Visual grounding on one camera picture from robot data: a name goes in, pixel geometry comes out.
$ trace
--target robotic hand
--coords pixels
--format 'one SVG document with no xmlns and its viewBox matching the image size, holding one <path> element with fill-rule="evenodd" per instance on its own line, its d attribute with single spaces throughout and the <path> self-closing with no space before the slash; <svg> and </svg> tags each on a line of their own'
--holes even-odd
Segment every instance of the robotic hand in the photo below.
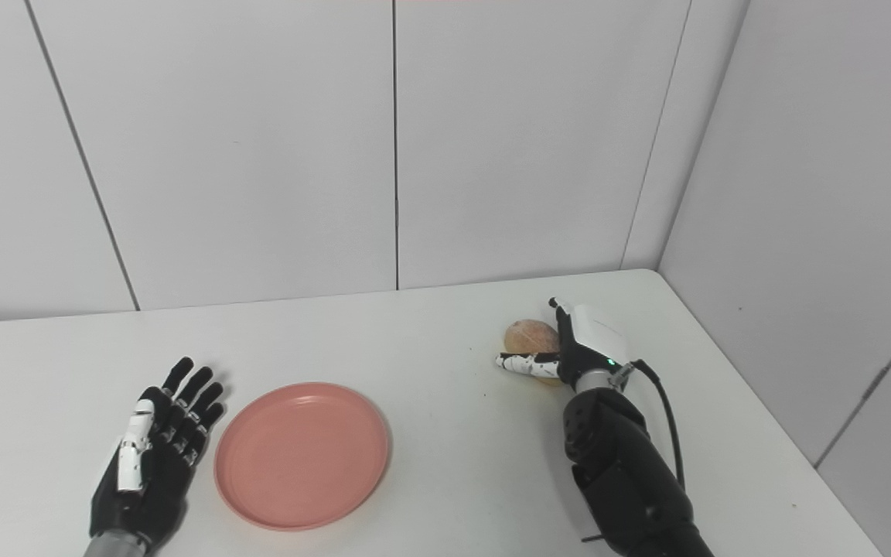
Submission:
<svg viewBox="0 0 891 557">
<path fill-rule="evenodd" d="M 92 497 L 85 557 L 145 557 L 177 529 L 209 429 L 224 412 L 215 402 L 222 384 L 209 384 L 198 395 L 212 378 L 208 367 L 196 371 L 174 398 L 192 367 L 190 357 L 183 357 L 163 387 L 139 396 Z"/>
<path fill-rule="evenodd" d="M 628 343 L 613 321 L 589 306 L 549 300 L 558 321 L 559 352 L 501 354 L 505 370 L 558 377 L 576 391 L 562 413 L 572 475 L 603 539 L 626 557 L 713 557 L 693 523 L 675 418 L 655 371 L 629 362 Z M 623 395 L 632 371 L 655 385 L 672 435 L 673 475 L 651 443 L 639 409 Z"/>
</svg>

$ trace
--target tabletop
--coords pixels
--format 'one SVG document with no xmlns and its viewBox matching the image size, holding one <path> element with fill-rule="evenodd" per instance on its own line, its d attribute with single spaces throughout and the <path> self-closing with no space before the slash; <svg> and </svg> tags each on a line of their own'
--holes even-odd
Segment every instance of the tabletop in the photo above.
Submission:
<svg viewBox="0 0 891 557">
<path fill-rule="evenodd" d="M 668 284 L 650 271 L 0 322 L 0 556 L 80 555 L 89 500 L 139 392 L 182 355 L 227 385 L 227 414 L 162 557 L 613 556 L 562 452 L 572 392 L 494 366 L 551 296 L 612 315 L 662 377 L 696 523 L 718 557 L 880 557 Z M 346 518 L 249 525 L 219 498 L 213 451 L 248 402 L 331 381 L 383 413 L 389 467 Z M 654 388 L 628 391 L 671 463 Z"/>
</svg>

